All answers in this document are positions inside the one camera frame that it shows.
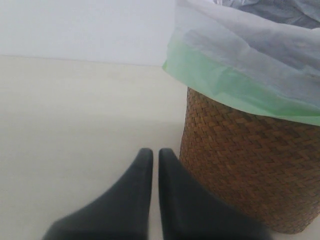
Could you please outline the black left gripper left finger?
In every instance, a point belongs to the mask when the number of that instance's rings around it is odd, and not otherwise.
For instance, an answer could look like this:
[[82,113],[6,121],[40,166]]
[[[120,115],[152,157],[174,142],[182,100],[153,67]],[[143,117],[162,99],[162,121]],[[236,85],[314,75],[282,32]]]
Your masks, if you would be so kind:
[[132,164],[103,195],[55,221],[45,240],[146,240],[153,180],[153,151],[139,150]]

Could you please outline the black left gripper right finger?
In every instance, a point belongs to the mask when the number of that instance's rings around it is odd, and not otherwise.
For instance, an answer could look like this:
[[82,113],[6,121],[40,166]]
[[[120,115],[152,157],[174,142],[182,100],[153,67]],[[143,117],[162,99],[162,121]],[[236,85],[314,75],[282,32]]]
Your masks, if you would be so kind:
[[267,228],[204,189],[170,148],[158,155],[158,191],[165,240],[270,240]]

